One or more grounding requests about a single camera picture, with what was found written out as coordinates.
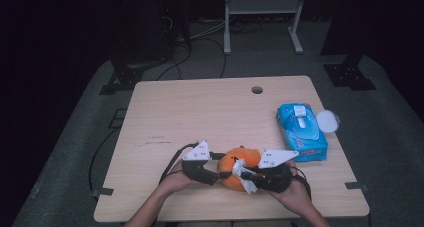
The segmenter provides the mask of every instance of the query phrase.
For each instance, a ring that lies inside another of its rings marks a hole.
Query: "orange object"
[[[255,167],[258,166],[261,160],[261,154],[257,149],[248,149],[244,146],[234,148],[228,151],[225,156],[219,160],[217,167],[218,173],[231,172],[237,159],[243,159],[246,162],[246,167]],[[228,188],[244,190],[240,179],[235,175],[231,175],[226,179],[221,179],[221,182]]]

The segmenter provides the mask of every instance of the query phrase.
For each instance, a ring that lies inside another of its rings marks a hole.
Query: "blue tissue box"
[[[327,140],[308,104],[281,105],[278,108],[277,121],[286,147],[299,152],[294,161],[327,159]]]

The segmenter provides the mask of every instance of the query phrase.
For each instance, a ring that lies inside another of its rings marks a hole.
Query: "dark background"
[[[139,1],[139,13],[145,21],[138,24],[144,35],[140,31],[130,37],[138,38],[140,43],[145,41],[146,23],[155,18],[143,15],[149,13],[149,8],[159,10],[159,15],[181,10],[172,5],[172,0],[156,0],[157,6]],[[0,225],[13,223],[86,85],[109,59],[110,48],[117,42],[116,31],[134,24],[131,15],[116,21],[116,16],[132,9],[133,5],[123,8],[126,3],[0,0],[4,107]],[[189,20],[222,18],[223,6],[224,0],[188,0]],[[423,9],[422,0],[306,0],[302,19],[328,21],[334,17],[322,54],[345,54],[352,46],[360,48],[384,67],[396,88],[424,119]],[[160,24],[149,26],[161,28]],[[163,48],[169,43],[160,42],[156,47],[153,57],[166,52]]]

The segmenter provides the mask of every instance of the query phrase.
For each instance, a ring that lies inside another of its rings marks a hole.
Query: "gray carpet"
[[[384,69],[367,56],[359,68],[377,90],[352,91],[334,87],[323,65],[339,63],[344,56],[320,56],[329,22],[301,22],[298,35],[304,53],[297,55],[287,33],[288,23],[263,24],[249,34],[233,34],[232,54],[226,57],[224,78],[307,75],[312,79],[326,109],[341,119],[337,131],[352,170],[362,184],[371,209],[373,226],[421,226],[424,223],[424,126]],[[192,24],[195,35],[210,28]],[[206,36],[222,44],[222,32]],[[180,65],[181,76],[171,69],[161,80],[219,78],[224,66],[220,47],[210,40],[193,43],[190,58]],[[182,61],[187,49],[177,47],[174,58]],[[143,81],[154,81],[168,62],[145,72]],[[92,157],[110,128],[117,109],[127,108],[131,91],[99,95],[113,68],[99,66],[68,121],[33,192],[14,226],[121,226],[93,219],[96,202],[91,196],[88,173]],[[118,126],[116,119],[112,125]],[[119,130],[106,140],[93,162],[92,181],[101,187],[113,154]],[[368,226],[364,218],[329,219],[333,226]],[[294,220],[306,226],[302,220]]]

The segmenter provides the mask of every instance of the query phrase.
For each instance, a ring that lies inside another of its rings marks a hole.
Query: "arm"
[[[295,167],[295,163],[293,161],[289,161],[288,164]],[[297,174],[297,170],[295,168],[291,168],[291,171],[293,175]],[[271,191],[268,191],[268,193],[277,199],[288,210],[306,220],[310,226],[330,226],[327,220],[325,220],[321,213],[312,204],[312,201],[306,192],[305,186],[300,181],[293,179],[290,186],[282,193],[275,193]]]
[[[181,160],[178,161],[171,169],[170,173],[152,192],[143,205],[125,224],[127,227],[144,227],[151,226],[159,215],[165,200],[173,193],[181,191],[191,185],[198,184],[198,182],[190,180],[181,172]]]

